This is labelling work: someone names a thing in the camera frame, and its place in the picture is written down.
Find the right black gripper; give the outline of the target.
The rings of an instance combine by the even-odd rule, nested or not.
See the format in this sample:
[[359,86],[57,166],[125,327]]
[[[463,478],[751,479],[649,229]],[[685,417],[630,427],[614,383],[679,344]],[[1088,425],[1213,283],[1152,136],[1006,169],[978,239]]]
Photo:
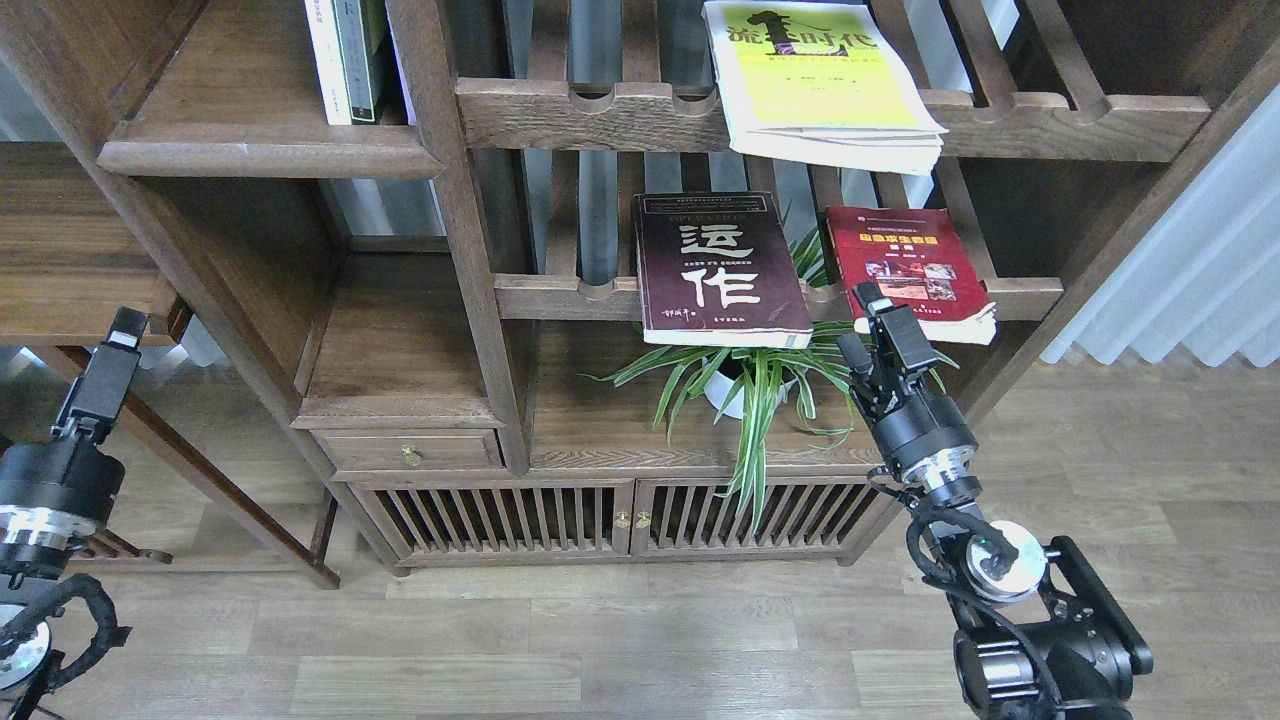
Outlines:
[[969,475],[978,448],[957,405],[936,393],[927,378],[941,357],[914,311],[893,305],[874,281],[852,288],[868,320],[869,338],[837,338],[852,377],[858,406],[884,465],[901,483],[957,483]]

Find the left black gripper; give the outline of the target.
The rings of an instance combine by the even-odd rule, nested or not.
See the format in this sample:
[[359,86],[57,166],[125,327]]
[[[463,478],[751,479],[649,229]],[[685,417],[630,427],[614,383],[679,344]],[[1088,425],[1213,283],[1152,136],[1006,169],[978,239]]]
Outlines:
[[47,509],[106,521],[125,469],[99,446],[110,434],[140,365],[148,315],[119,307],[108,337],[61,405],[61,436],[13,445],[1,460],[4,512]]

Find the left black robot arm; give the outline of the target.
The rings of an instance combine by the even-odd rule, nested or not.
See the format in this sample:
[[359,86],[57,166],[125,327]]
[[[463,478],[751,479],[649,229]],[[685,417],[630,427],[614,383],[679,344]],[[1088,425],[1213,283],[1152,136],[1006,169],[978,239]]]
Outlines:
[[[3,691],[20,689],[9,719],[27,719],[41,698],[87,673],[131,633],[101,583],[61,574],[84,539],[102,530],[125,475],[102,454],[140,365],[146,314],[120,307],[104,342],[73,382],[51,437],[13,445],[3,455]],[[49,618],[82,598],[97,630],[69,664],[52,647]]]

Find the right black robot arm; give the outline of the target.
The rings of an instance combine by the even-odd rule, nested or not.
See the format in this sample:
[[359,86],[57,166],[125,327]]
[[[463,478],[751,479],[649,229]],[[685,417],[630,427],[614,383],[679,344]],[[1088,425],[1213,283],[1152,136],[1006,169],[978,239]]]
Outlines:
[[852,293],[870,336],[846,334],[838,347],[883,459],[868,477],[910,512],[911,560],[947,598],[966,705],[980,719],[1130,717],[1134,680],[1155,665],[1149,646],[1071,538],[1042,543],[986,519],[969,468],[977,438],[927,378],[940,355],[877,283]]

